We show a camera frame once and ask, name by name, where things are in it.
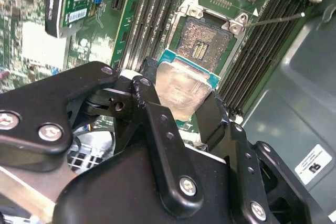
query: metal plate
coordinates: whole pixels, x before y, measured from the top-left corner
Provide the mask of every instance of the metal plate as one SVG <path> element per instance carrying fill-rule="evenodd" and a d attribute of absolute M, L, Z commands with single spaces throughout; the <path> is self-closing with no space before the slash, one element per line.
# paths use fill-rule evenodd
<path fill-rule="evenodd" d="M 319 24 L 317 18 L 303 27 L 246 114 L 244 128 L 250 142 L 268 142 L 296 175 L 295 167 L 321 145 L 332 160 L 305 187 L 331 214 L 336 209 L 336 18 L 317 29 Z"/>

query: hex screw head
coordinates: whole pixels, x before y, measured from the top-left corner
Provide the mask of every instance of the hex screw head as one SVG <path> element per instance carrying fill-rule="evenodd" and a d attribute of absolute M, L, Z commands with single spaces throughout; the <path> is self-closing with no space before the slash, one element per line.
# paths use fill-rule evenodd
<path fill-rule="evenodd" d="M 197 192 L 195 183 L 187 177 L 180 179 L 180 188 L 182 192 L 188 196 L 194 196 Z"/>
<path fill-rule="evenodd" d="M 251 202 L 251 210 L 259 220 L 261 221 L 266 220 L 266 212 L 258 202 L 255 201 Z"/>
<path fill-rule="evenodd" d="M 113 70 L 112 70 L 111 68 L 109 68 L 109 67 L 103 67 L 103 68 L 101 69 L 101 71 L 102 71 L 103 73 L 106 73 L 106 74 L 109 74 L 109 75 L 113 74 Z"/>
<path fill-rule="evenodd" d="M 11 130 L 20 122 L 18 116 L 10 112 L 0 113 L 0 130 Z"/>
<path fill-rule="evenodd" d="M 41 139 L 52 142 L 62 137 L 62 130 L 57 125 L 46 124 L 38 130 L 38 135 Z"/>

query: screw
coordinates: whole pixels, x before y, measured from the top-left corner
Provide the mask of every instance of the screw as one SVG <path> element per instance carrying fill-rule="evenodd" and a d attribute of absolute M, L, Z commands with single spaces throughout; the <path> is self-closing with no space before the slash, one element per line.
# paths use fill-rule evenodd
<path fill-rule="evenodd" d="M 266 213 L 265 210 L 262 208 L 262 206 L 255 202 L 252 201 L 251 202 L 251 210 L 253 212 L 253 214 L 261 221 L 265 221 L 266 220 Z"/>
<path fill-rule="evenodd" d="M 43 140 L 56 141 L 62 137 L 62 130 L 56 125 L 46 124 L 38 130 L 38 135 Z"/>
<path fill-rule="evenodd" d="M 195 183 L 187 177 L 182 177 L 180 179 L 180 188 L 182 192 L 188 196 L 194 196 L 196 194 Z"/>
<path fill-rule="evenodd" d="M 235 124 L 235 127 L 236 127 L 237 131 L 243 131 L 242 127 L 240 127 L 238 124 Z"/>
<path fill-rule="evenodd" d="M 9 112 L 0 113 L 0 130 L 11 130 L 15 128 L 20 122 L 20 119 Z"/>
<path fill-rule="evenodd" d="M 240 20 L 245 21 L 246 20 L 246 15 L 245 14 L 241 15 Z"/>
<path fill-rule="evenodd" d="M 263 147 L 266 151 L 271 152 L 271 149 L 267 144 L 263 144 Z"/>
<path fill-rule="evenodd" d="M 141 81 L 142 84 L 145 84 L 146 86 L 150 86 L 151 85 L 151 83 L 149 82 L 149 80 L 147 80 L 146 78 L 142 78 L 142 79 L 140 79 L 140 81 Z"/>
<path fill-rule="evenodd" d="M 109 67 L 103 67 L 101 71 L 106 74 L 113 74 L 113 70 Z"/>

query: capacitor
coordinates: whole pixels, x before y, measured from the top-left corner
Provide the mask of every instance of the capacitor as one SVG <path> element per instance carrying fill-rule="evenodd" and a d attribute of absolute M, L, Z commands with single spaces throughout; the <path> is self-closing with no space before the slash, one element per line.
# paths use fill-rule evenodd
<path fill-rule="evenodd" d="M 11 75 L 11 72 L 9 70 L 1 71 L 0 72 L 0 81 L 6 79 L 10 75 Z"/>

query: black plastic bracket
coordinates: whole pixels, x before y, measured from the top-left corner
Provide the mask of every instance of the black plastic bracket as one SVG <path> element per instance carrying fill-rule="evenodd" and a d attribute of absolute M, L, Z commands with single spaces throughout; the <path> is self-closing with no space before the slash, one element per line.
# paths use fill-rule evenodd
<path fill-rule="evenodd" d="M 147 78 L 134 77 L 131 93 L 134 98 L 132 122 L 119 140 L 130 146 L 144 135 L 164 207 L 175 217 L 190 217 L 203 204 L 203 189 L 173 115 L 167 107 L 160 105 L 155 87 Z M 182 191 L 180 181 L 183 178 L 192 181 L 196 187 L 194 195 Z"/>
<path fill-rule="evenodd" d="M 94 90 L 112 86 L 116 71 L 91 62 L 0 95 L 0 112 L 19 118 L 10 130 L 0 130 L 0 164 L 48 171 L 64 162 L 72 143 L 72 126 L 84 99 Z M 56 141 L 43 140 L 39 129 L 55 125 Z"/>
<path fill-rule="evenodd" d="M 220 97 L 210 94 L 196 117 L 202 142 L 230 166 L 232 218 L 236 223 L 279 223 L 268 207 L 257 155 L 250 149 L 244 129 L 229 121 Z M 261 207 L 261 216 L 253 212 L 253 206 Z"/>
<path fill-rule="evenodd" d="M 253 149 L 265 174 L 263 178 L 268 204 L 281 223 L 332 224 L 272 147 L 259 141 Z"/>
<path fill-rule="evenodd" d="M 121 104 L 122 109 L 118 109 L 117 105 Z M 171 111 L 160 105 L 155 87 L 148 78 L 136 76 L 131 81 L 120 77 L 113 88 L 88 96 L 81 109 L 89 116 L 115 118 L 117 152 L 145 140 L 161 201 L 170 214 L 186 218 L 201 208 L 202 185 Z M 182 191 L 180 184 L 185 178 L 194 187 L 192 195 Z"/>

